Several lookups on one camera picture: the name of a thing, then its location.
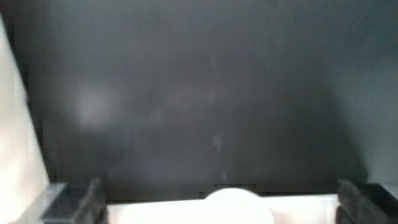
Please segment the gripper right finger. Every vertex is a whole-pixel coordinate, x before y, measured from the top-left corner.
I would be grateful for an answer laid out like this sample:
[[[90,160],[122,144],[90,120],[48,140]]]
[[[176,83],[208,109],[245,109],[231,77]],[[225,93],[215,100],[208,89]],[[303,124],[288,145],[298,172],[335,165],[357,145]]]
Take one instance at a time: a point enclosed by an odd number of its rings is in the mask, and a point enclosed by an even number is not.
[[[398,224],[398,184],[339,181],[335,224]]]

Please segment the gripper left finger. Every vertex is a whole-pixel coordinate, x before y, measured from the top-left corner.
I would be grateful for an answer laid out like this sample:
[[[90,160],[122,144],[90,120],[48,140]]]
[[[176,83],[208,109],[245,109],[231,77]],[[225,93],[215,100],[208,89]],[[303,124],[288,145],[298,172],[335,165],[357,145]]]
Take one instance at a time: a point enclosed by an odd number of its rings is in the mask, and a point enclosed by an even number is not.
[[[65,185],[39,220],[42,224],[108,224],[106,194],[99,179]]]

